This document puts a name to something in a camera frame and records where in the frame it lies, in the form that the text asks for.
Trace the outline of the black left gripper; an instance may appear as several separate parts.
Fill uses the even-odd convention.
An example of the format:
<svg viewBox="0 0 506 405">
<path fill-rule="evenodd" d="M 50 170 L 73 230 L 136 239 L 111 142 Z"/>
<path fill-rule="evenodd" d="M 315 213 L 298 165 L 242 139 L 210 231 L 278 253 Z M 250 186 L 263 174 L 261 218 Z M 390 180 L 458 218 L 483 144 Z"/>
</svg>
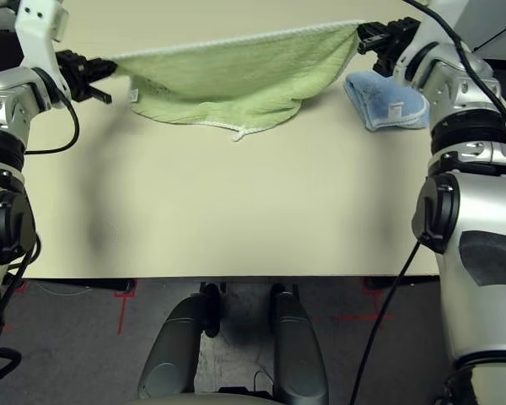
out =
<svg viewBox="0 0 506 405">
<path fill-rule="evenodd" d="M 112 97 L 92 83 L 111 76 L 116 69 L 113 61 L 105 59 L 91 59 L 73 51 L 65 50 L 56 53 L 58 67 L 66 79 L 72 100 L 83 102 L 96 99 L 105 104 L 112 103 Z"/>
</svg>

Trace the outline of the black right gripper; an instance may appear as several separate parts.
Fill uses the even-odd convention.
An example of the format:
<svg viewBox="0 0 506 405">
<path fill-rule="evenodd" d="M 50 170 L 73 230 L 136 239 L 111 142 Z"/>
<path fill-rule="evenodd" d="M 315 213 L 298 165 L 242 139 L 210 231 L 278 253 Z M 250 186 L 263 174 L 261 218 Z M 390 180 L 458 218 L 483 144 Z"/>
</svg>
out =
<svg viewBox="0 0 506 405">
<path fill-rule="evenodd" d="M 382 76 L 391 76 L 402 52 L 417 32 L 417 20 L 398 19 L 387 24 L 369 22 L 358 26 L 358 53 L 374 51 L 377 62 L 373 70 Z"/>
</svg>

